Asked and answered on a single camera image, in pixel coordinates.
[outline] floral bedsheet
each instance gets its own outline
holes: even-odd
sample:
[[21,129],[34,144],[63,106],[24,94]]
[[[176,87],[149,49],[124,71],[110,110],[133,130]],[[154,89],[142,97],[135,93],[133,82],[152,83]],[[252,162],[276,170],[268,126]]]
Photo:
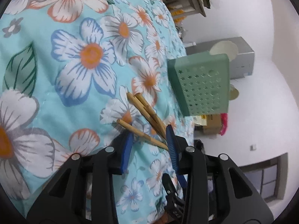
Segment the floral bedsheet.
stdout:
[[[69,156],[120,134],[117,119],[158,138],[128,91],[192,144],[167,78],[167,59],[186,52],[161,0],[12,0],[0,28],[0,183],[22,215]],[[180,190],[168,152],[136,138],[126,173],[113,177],[120,224],[163,214],[164,172]]]

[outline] chopstick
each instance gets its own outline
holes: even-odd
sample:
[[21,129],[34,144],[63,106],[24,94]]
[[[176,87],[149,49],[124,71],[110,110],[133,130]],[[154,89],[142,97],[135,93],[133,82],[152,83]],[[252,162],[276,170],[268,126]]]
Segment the chopstick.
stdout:
[[149,115],[149,113],[145,110],[144,105],[131,94],[130,92],[127,92],[127,97],[130,100],[130,102],[139,110],[139,112],[146,118],[146,120],[151,124],[151,126],[154,128],[154,130],[160,134],[164,138],[164,134],[159,130],[159,126],[156,123],[156,121]]
[[137,136],[143,137],[145,138],[148,142],[150,142],[152,145],[154,146],[158,146],[160,148],[163,148],[165,150],[168,151],[168,147],[163,144],[162,142],[150,137],[149,135],[147,135],[146,133],[141,132],[140,130],[136,129],[135,127],[131,126],[130,124],[126,123],[125,121],[118,119],[116,121],[119,125],[121,125],[122,127],[124,127],[125,129],[133,132],[134,134],[136,134]]
[[149,103],[145,100],[141,93],[135,94],[135,97],[144,105],[145,110],[148,114],[156,121],[159,127],[159,131],[162,133],[163,138],[166,140],[166,125],[159,118],[159,116],[155,113],[153,108],[149,105]]

